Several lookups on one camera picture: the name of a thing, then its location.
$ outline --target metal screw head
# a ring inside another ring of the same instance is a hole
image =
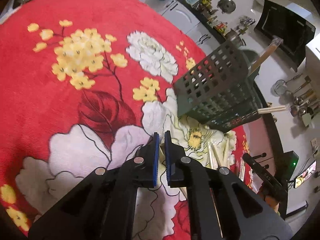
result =
[[[187,156],[183,156],[181,159],[180,159],[183,163],[190,163],[191,162],[191,159]]]
[[[105,172],[106,172],[106,169],[105,169],[105,168],[102,168],[102,167],[97,168],[97,169],[95,170],[95,173],[96,173],[97,175],[103,175]]]
[[[219,169],[219,172],[220,172],[221,174],[223,174],[223,175],[227,175],[227,174],[229,174],[230,170],[229,170],[227,167],[221,167],[221,168]]]
[[[144,159],[142,157],[135,157],[133,161],[134,163],[141,164],[144,162]]]

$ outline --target stainless steel pot lid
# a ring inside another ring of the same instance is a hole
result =
[[[218,8],[222,10],[222,13],[232,13],[236,9],[236,4],[233,0],[220,0]]]

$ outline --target black clamp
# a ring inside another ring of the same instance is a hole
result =
[[[29,230],[32,240],[131,240],[138,187],[157,182],[159,135],[121,167],[96,168]]]
[[[187,188],[191,239],[291,239],[289,225],[228,168],[203,167],[169,131],[164,138],[168,185]]]

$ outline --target metal spoon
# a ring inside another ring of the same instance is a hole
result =
[[[290,113],[293,117],[296,117],[296,116],[303,116],[304,114],[307,113],[307,108],[308,106],[313,103],[314,101],[316,101],[317,99],[317,96],[314,95],[313,97],[311,97],[309,100],[305,101],[302,105],[299,106],[296,106],[296,105],[293,105],[291,106],[291,109],[290,109]]]
[[[293,95],[294,95],[296,92],[298,92],[300,89],[303,89],[306,85],[308,85],[308,84],[311,82],[311,79],[310,79],[308,76],[305,77],[305,80],[306,80],[306,81],[305,81],[300,87],[298,87],[294,92],[291,92],[290,90],[287,90],[287,91],[284,93],[284,96],[285,96],[285,98],[288,99],[288,101],[292,102],[293,99],[294,99],[294,96],[293,96]]]
[[[303,104],[303,100],[305,100],[306,98],[308,98],[312,94],[313,94],[313,90],[310,88],[307,92],[303,93],[301,96],[294,97],[293,98],[293,103],[295,105],[301,106]]]

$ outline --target yellow flower print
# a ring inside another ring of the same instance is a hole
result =
[[[192,69],[195,65],[196,65],[196,62],[195,62],[195,60],[193,58],[191,58],[191,57],[187,58],[187,60],[186,60],[186,68],[188,70]]]
[[[83,33],[81,30],[76,30],[76,32],[71,33],[70,36],[74,42],[85,43],[89,40],[89,36]]]
[[[39,25],[36,23],[31,23],[28,26],[28,32],[32,33],[32,32],[36,32],[37,30],[39,30]]]
[[[194,149],[199,150],[202,143],[202,132],[200,129],[190,129],[188,135],[188,145]]]
[[[87,62],[85,60],[75,60],[72,57],[57,57],[57,61],[69,76],[83,71],[87,66]]]
[[[104,43],[104,40],[101,39],[101,41],[92,41],[89,40],[85,44],[85,50],[87,52],[87,55],[93,55],[102,52],[102,44]]]
[[[249,145],[248,145],[247,138],[245,137],[245,135],[243,135],[243,139],[244,139],[244,141],[242,142],[242,147],[247,153],[250,154]]]
[[[111,52],[111,42],[108,39],[105,39],[104,42],[101,44],[101,51]]]
[[[140,83],[148,89],[160,90],[158,80],[145,77],[143,80],[140,80]]]
[[[111,41],[111,42],[114,42],[114,41],[117,41],[117,38],[110,35],[110,34],[106,34],[106,39]]]
[[[64,81],[66,79],[67,68],[57,63],[52,64],[52,73],[55,74],[60,81]]]
[[[74,60],[81,60],[85,56],[82,44],[77,42],[55,47],[53,51],[58,57],[72,57]]]
[[[72,79],[70,79],[70,84],[73,85],[77,90],[82,88],[89,89],[95,84],[95,81],[90,80],[87,76],[73,75]]]
[[[59,41],[60,45],[65,45],[65,44],[70,44],[70,43],[74,43],[73,39],[70,37],[65,37],[63,39],[63,41]]]
[[[110,57],[117,67],[126,67],[128,65],[128,61],[124,58],[124,55],[120,53],[117,53],[115,55],[111,54]]]
[[[6,211],[17,227],[21,227],[24,231],[29,231],[28,219],[24,213],[12,207],[9,207]]]
[[[62,27],[69,27],[69,26],[72,26],[73,23],[71,21],[68,21],[68,20],[63,20],[63,21],[59,21],[59,24]]]
[[[7,184],[0,187],[0,195],[3,201],[13,204],[16,202],[16,194],[13,190],[13,188]]]
[[[43,29],[39,35],[41,36],[43,41],[47,41],[53,37],[53,30]]]
[[[45,42],[39,42],[36,44],[36,46],[32,49],[34,52],[39,52],[47,47],[47,44]]]
[[[101,38],[101,35],[98,33],[97,29],[85,29],[84,34],[87,35],[89,38],[92,38],[92,37]]]
[[[104,57],[99,55],[99,56],[93,56],[90,57],[87,61],[87,66],[89,67],[90,72],[96,72],[98,69],[103,68],[103,59]]]
[[[157,100],[154,89],[146,89],[140,86],[140,88],[134,88],[132,91],[134,100],[143,100],[143,102],[153,102]]]

